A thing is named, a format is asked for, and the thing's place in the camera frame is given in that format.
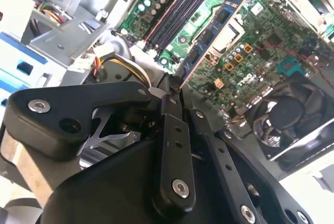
chip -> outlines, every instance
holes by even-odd
[[[242,56],[241,56],[240,54],[237,54],[237,55],[234,57],[234,59],[235,59],[238,63],[240,63],[244,58],[242,58]]]
[[[229,16],[230,16],[230,12],[223,9],[218,14],[216,20],[218,21],[218,23],[224,24],[227,21],[227,19],[229,18]]]
[[[205,45],[208,45],[211,42],[212,38],[213,38],[213,32],[211,30],[206,30],[202,37],[203,43]]]
[[[250,53],[253,50],[253,48],[250,45],[246,44],[244,50],[246,53]]]
[[[234,66],[233,66],[231,63],[228,63],[228,64],[225,65],[225,68],[226,68],[228,71],[231,71],[231,70],[234,68]]]
[[[279,45],[283,41],[281,40],[280,37],[277,36],[277,34],[272,33],[268,38],[267,41],[272,44],[272,45]]]
[[[189,53],[187,58],[192,61],[192,64],[194,64],[197,61],[198,56],[199,56],[198,50],[194,49]]]

red wire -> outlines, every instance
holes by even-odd
[[[295,50],[286,50],[284,49],[282,46],[280,45],[266,45],[266,48],[271,48],[271,49],[275,49],[275,48],[278,48],[278,49],[281,49],[282,51],[286,52],[286,53],[289,53],[289,54],[292,54],[292,55],[298,55],[300,57],[302,57],[303,59],[307,60],[307,61],[311,61],[313,66],[318,70],[320,76],[324,79],[324,81],[334,90],[334,85],[330,82],[330,80],[323,74],[322,70],[320,68],[318,68],[315,63],[310,60],[307,56],[305,56],[304,54],[300,54],[298,52],[296,52]]]

yellow wire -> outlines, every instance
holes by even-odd
[[[117,59],[112,59],[112,60],[108,60],[117,64],[120,64],[121,66],[125,67],[126,69],[128,69],[132,74],[134,74],[138,79],[141,80],[141,82],[143,82],[144,84],[146,83],[145,79],[143,79],[136,71],[134,71],[131,67],[128,67],[126,65],[124,65],[121,61],[117,60]]]
[[[50,15],[52,18],[54,18],[59,24],[61,24],[62,22],[57,18],[57,16],[55,16],[52,12],[48,11],[48,10],[43,10],[43,12],[45,12],[46,14]]]

hex bolt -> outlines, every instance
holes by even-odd
[[[146,92],[144,90],[142,90],[141,88],[138,89],[138,92],[142,95],[146,95]]]
[[[241,213],[243,215],[243,217],[245,217],[245,219],[250,223],[250,224],[254,224],[255,223],[255,215],[254,213],[250,210],[249,207],[247,206],[241,206]]]
[[[308,224],[308,220],[307,218],[305,217],[305,215],[302,213],[302,212],[297,212],[299,218],[301,218],[301,220],[305,223],[305,224]]]
[[[173,98],[170,98],[169,101],[172,102],[173,104],[177,104],[177,101],[174,100]]]
[[[28,108],[35,113],[47,113],[50,111],[51,106],[45,100],[31,100],[28,103]]]
[[[225,134],[225,136],[226,136],[228,139],[232,139],[232,136],[231,136],[231,134],[230,134],[229,132],[225,132],[224,134]]]
[[[173,191],[181,198],[187,198],[189,196],[189,187],[188,185],[179,179],[176,179],[172,183]]]
[[[198,117],[200,117],[201,119],[204,118],[204,115],[203,115],[201,112],[199,112],[199,111],[196,112],[196,115],[197,115]]]

metal bracket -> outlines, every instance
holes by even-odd
[[[63,181],[81,171],[79,158],[69,162],[54,161],[21,144],[7,131],[2,139],[0,151],[7,161],[17,167],[42,207]]]

